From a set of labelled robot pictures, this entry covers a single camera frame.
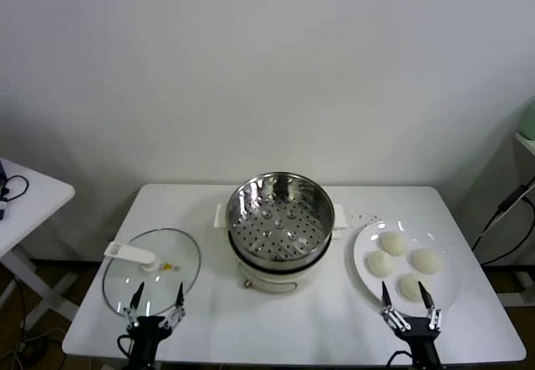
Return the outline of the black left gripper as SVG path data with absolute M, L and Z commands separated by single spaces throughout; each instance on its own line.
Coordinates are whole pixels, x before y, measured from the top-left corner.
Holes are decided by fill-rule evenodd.
M 175 305 L 166 317 L 138 318 L 137 309 L 144 287 L 145 283 L 141 282 L 132 295 L 130 304 L 122 309 L 127 320 L 127 335 L 133 341 L 127 364 L 128 369 L 154 369 L 158 346 L 161 341 L 167 339 L 167 329 L 176 329 L 186 315 L 183 283 L 181 283 Z

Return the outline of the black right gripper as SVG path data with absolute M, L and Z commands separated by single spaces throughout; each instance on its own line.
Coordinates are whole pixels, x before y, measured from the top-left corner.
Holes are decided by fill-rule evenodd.
M 431 294 L 423 283 L 418 287 L 428 318 L 404 318 L 393 306 L 386 284 L 381 282 L 381 316 L 395 335 L 406 342 L 410 349 L 412 367 L 414 369 L 439 370 L 442 363 L 435 346 L 440 334 L 442 313 L 437 308 Z

